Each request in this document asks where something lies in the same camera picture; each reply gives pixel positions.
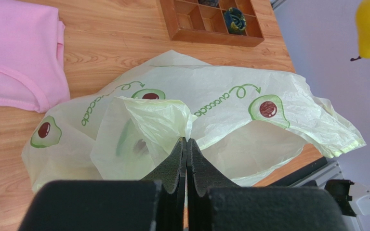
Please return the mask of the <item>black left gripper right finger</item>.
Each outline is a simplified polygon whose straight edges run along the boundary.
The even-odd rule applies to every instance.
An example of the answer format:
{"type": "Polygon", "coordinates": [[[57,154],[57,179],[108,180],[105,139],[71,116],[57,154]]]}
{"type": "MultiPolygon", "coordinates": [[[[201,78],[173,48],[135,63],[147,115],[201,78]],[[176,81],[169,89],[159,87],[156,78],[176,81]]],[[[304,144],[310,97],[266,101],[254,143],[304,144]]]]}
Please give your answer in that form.
{"type": "Polygon", "coordinates": [[[344,231],[334,199],[314,187],[241,187],[187,143],[191,231],[344,231]]]}

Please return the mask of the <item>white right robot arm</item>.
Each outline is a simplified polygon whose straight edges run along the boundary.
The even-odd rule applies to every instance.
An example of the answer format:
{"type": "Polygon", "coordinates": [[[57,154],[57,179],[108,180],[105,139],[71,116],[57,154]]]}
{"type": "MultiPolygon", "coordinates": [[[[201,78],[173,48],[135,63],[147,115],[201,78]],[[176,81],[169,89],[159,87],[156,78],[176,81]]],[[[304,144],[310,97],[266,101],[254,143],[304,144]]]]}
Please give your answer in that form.
{"type": "Polygon", "coordinates": [[[324,187],[339,205],[350,231],[362,231],[359,216],[370,215],[370,185],[351,180],[329,180],[324,187]]]}

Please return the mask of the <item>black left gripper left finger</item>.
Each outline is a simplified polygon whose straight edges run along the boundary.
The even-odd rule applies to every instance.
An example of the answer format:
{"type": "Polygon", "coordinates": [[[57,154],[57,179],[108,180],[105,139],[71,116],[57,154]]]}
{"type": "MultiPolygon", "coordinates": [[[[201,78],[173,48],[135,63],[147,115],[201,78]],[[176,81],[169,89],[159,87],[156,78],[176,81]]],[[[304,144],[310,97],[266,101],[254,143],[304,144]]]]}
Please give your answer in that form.
{"type": "Polygon", "coordinates": [[[141,180],[55,180],[35,195],[21,231],[181,231],[186,139],[141,180]]]}

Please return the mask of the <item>pale green avocado plastic bag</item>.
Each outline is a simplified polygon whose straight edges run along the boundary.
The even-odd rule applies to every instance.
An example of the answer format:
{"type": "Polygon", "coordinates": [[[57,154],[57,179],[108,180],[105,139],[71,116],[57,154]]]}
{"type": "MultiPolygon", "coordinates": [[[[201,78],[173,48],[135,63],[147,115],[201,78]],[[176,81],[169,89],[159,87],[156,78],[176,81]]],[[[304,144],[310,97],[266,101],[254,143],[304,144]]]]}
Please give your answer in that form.
{"type": "Polygon", "coordinates": [[[139,180],[179,138],[252,186],[312,144],[327,158],[365,146],[357,128],[304,77],[214,66],[168,51],[96,94],[50,109],[22,151],[33,191],[53,180],[139,180]]]}

